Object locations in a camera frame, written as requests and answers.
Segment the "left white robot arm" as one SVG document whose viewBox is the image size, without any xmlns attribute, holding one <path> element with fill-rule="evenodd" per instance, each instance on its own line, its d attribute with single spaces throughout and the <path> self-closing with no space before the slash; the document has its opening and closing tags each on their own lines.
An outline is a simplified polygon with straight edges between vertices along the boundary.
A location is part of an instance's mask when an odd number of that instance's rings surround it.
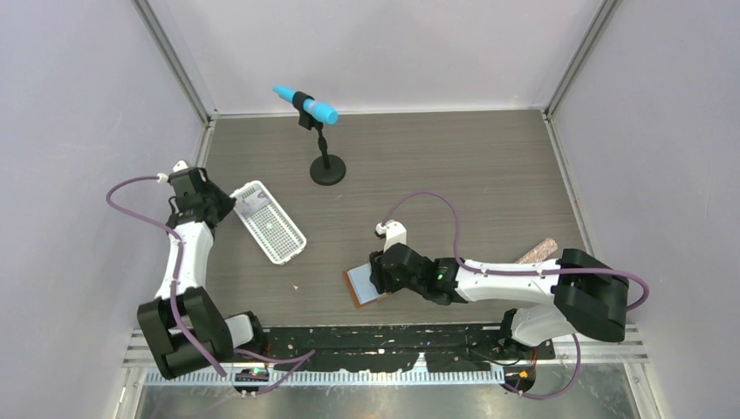
<svg viewBox="0 0 740 419">
<path fill-rule="evenodd" d="M 235 199 L 209 179 L 205 168 L 168 175 L 174 194 L 163 224 L 170 241 L 167 266 L 154 299 L 140 305 L 137 320 L 154 363 L 167 379 L 229 361 L 235 352 L 258 361 L 268 347 L 252 312 L 224 317 L 206 290 L 207 264 L 216 226 Z"/>
</svg>

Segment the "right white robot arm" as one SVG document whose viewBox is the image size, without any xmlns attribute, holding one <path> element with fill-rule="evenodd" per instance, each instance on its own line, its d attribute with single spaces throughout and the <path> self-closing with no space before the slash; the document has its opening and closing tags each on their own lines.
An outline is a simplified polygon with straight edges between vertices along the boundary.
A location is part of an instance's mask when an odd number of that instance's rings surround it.
<svg viewBox="0 0 740 419">
<path fill-rule="evenodd" d="M 530 264 L 430 259 L 405 244 L 369 258 L 362 285 L 382 296 L 409 290 L 440 306 L 485 300 L 524 302 L 508 310 L 498 346 L 510 358 L 556 337 L 579 333 L 621 342 L 626 334 L 629 280 L 578 249 Z"/>
</svg>

